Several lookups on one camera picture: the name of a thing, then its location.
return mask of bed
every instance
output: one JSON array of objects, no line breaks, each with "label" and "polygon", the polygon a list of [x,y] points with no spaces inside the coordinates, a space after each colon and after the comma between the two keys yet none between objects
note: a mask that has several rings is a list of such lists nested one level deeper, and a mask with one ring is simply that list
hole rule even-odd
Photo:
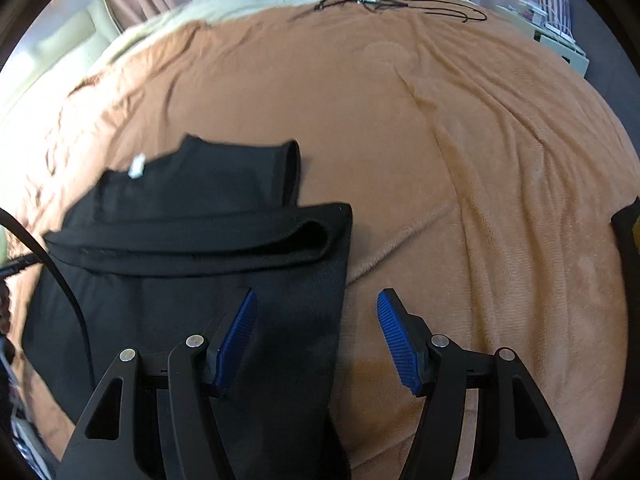
[{"label": "bed", "polygon": [[[513,348],[590,478],[625,371],[609,219],[640,192],[640,162],[622,125],[564,60],[492,12],[463,23],[317,1],[200,0],[126,31],[24,159],[12,213],[41,239],[105,168],[172,152],[186,132],[295,138],[301,204],[354,211],[331,403],[353,477],[396,478],[422,409],[376,319],[377,292],[393,286],[460,346]],[[39,272],[10,282],[18,347]],[[19,353],[15,367],[62,455],[71,421]],[[468,474],[474,400],[456,479]]]}]

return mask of black cloth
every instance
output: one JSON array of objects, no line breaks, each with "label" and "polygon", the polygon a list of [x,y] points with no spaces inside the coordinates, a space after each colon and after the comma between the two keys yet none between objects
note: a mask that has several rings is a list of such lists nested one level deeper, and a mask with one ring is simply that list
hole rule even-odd
[{"label": "black cloth", "polygon": [[[0,350],[4,352],[9,363],[14,360],[14,346],[5,337],[0,338]],[[11,401],[11,381],[9,374],[4,367],[0,365],[0,433],[6,435],[12,434],[11,414],[13,410],[14,404]]]},{"label": "black cloth", "polygon": [[[187,137],[143,175],[108,171],[45,236],[86,317],[96,374],[123,348],[167,351],[250,287],[258,317],[234,384],[213,403],[239,479],[321,475],[351,208],[296,208],[300,155]],[[44,270],[22,337],[60,407],[91,390],[71,308]]]},{"label": "black cloth", "polygon": [[625,380],[618,414],[594,478],[640,477],[640,254],[633,227],[640,219],[640,198],[611,218],[620,252],[628,307]]}]

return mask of brown blanket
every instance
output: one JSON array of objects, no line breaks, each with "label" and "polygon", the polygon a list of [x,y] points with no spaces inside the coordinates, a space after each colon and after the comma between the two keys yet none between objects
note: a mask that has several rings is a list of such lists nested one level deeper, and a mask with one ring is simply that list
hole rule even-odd
[{"label": "brown blanket", "polygon": [[[378,326],[386,286],[464,348],[515,349],[588,478],[625,367],[609,218],[640,192],[626,132],[564,60],[494,15],[461,23],[416,10],[307,9],[190,23],[86,81],[33,146],[15,213],[34,234],[55,230],[105,168],[171,152],[185,132],[295,138],[301,203],[353,205],[331,409],[354,478],[398,476],[422,407],[400,385]],[[14,341],[38,273],[10,283]],[[71,423],[24,358],[17,368],[62,454]],[[471,448],[467,431],[457,478]]]}]

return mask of cord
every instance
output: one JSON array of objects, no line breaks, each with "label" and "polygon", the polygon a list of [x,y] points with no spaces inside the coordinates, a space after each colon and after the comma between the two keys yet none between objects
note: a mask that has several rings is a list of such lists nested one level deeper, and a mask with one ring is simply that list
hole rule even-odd
[{"label": "cord", "polygon": [[76,319],[78,320],[78,325],[80,325],[80,333],[82,336],[82,342],[84,344],[84,355],[86,357],[87,365],[89,367],[89,382],[91,384],[91,389],[95,390],[95,371],[94,371],[94,361],[91,357],[91,345],[89,343],[89,333],[86,328],[86,321],[84,320],[84,315],[82,314],[82,310],[80,309],[80,304],[76,299],[71,287],[66,282],[64,276],[53,262],[47,251],[37,242],[37,240],[31,236],[30,232],[25,229],[20,222],[18,222],[13,216],[11,216],[7,211],[0,208],[0,225],[8,229],[9,232],[14,234],[18,240],[20,240],[33,254],[35,254],[40,261],[44,264],[49,272],[52,274],[54,279],[58,282],[58,285],[62,289],[62,292],[65,293],[66,298],[71,303],[71,307],[74,310],[74,314],[76,314]]},{"label": "cord", "polygon": [[39,264],[40,259],[33,253],[23,254],[12,260],[8,260],[0,267],[0,280],[5,280],[18,272],[22,272],[27,267]]},{"label": "cord", "polygon": [[[462,23],[485,22],[487,16],[482,10],[470,5],[454,2],[450,0],[320,0],[314,10],[323,10],[328,7],[342,6],[347,3],[359,3],[369,12],[377,12],[386,9],[417,9],[423,14],[433,14],[436,16],[448,16],[450,18],[460,18]],[[447,7],[422,7],[420,4],[437,3],[446,4]]]}]

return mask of white tag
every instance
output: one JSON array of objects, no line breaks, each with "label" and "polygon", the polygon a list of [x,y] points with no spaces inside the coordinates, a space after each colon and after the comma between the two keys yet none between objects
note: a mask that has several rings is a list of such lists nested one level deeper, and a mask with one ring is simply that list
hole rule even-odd
[{"label": "white tag", "polygon": [[129,176],[131,178],[140,178],[145,169],[146,157],[144,153],[139,153],[133,157],[131,166],[129,167]]}]

